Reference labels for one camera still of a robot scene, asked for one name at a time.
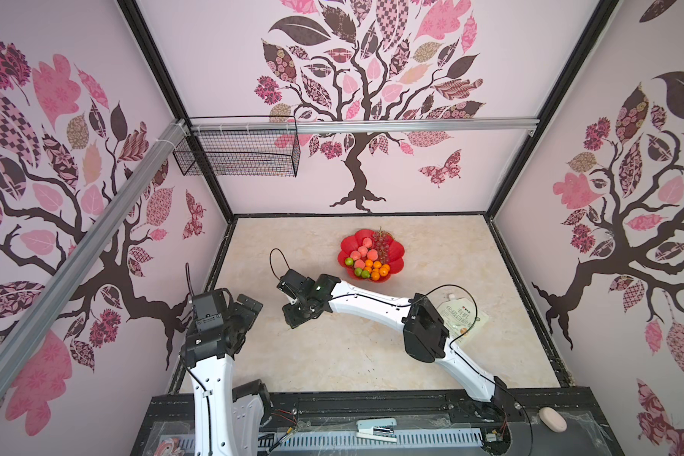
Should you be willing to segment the red flower fruit bowl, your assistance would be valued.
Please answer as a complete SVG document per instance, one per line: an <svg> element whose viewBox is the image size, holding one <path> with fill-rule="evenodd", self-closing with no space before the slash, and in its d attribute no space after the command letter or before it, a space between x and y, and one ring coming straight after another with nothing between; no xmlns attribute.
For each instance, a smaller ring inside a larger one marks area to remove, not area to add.
<svg viewBox="0 0 684 456"><path fill-rule="evenodd" d="M365 238L371 238L374 236L374 233L378 230L370 230L370 229L361 229L358 230L355 234L346 237L343 239L343 241L340 242L340 250L338 252L337 256L337 262L338 264L343 267L347 273L350 275L352 279L357 279L357 280L366 280L366 281L372 281L373 283L382 283L385 282L389 279L391 279L394 275L400 273L405 266L404 262L404 256L405 256L405 247L398 242L394 237L393 237L393 243L389 247L389 262L385 264L389 264L391 266L391 270L389 270L389 275L387 277L380 277L378 281L373 281L371 278L369 279L363 279L363 277L357 277L353 271L355 271L355 267L347 267L345 265L345 259L350 257L351 252L357 251L357 249L360 246L363 246L363 239ZM367 260L367 256L361 256L359 258L360 260ZM372 267L372 272L376 271L379 273L379 269L374 269Z"/></svg>

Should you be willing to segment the purple fake grape bunch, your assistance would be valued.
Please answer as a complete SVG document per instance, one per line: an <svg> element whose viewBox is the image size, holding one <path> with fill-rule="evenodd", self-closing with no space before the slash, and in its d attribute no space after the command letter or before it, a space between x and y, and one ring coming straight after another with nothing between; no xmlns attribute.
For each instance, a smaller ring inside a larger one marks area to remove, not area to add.
<svg viewBox="0 0 684 456"><path fill-rule="evenodd" d="M377 260L383 264L388 263L393 236L385 230L378 230L374 233L372 240L374 241L374 250L377 252Z"/></svg>

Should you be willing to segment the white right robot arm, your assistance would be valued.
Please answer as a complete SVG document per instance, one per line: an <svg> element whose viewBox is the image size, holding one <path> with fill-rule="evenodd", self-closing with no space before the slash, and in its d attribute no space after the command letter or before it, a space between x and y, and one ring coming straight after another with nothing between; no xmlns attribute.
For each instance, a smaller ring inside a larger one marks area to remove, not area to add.
<svg viewBox="0 0 684 456"><path fill-rule="evenodd" d="M282 311L291 328L298 328L325 312L366 318L401 334L409 357L440 366L469 399L488 403L508 416L518 412L518 401L505 383L464 353L426 294L411 298L384 296L333 275L322 274L312 279L292 269L279 278L277 288L289 300Z"/></svg>

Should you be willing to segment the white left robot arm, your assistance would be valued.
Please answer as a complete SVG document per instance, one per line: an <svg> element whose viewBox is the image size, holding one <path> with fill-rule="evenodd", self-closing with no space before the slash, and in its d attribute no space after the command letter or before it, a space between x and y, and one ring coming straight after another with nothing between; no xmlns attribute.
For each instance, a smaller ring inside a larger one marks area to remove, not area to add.
<svg viewBox="0 0 684 456"><path fill-rule="evenodd" d="M233 385L236 357L262 304L225 288L190 298L193 321L180 349L192 381L195 455L256 455L271 400L261 380Z"/></svg>

